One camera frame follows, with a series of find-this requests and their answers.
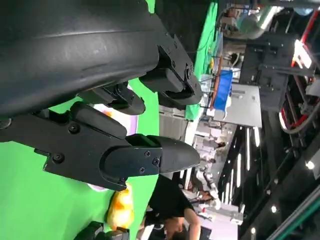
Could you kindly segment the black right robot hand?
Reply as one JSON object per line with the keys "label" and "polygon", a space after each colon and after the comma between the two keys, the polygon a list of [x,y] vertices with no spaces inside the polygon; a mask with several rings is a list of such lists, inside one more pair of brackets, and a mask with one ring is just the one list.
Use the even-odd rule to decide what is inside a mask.
{"label": "black right robot hand", "polygon": [[92,221],[87,227],[82,229],[74,240],[129,240],[130,230],[117,227],[115,230],[104,232],[104,224]]}

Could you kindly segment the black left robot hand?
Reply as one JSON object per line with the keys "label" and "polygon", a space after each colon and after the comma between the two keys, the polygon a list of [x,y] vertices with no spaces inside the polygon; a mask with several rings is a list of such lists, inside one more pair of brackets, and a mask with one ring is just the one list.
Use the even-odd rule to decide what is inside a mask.
{"label": "black left robot hand", "polygon": [[129,177],[197,166],[185,142],[133,134],[94,109],[128,115],[145,103],[128,81],[179,105],[200,102],[193,63],[144,0],[3,0],[0,140],[46,156],[48,173],[114,191]]}

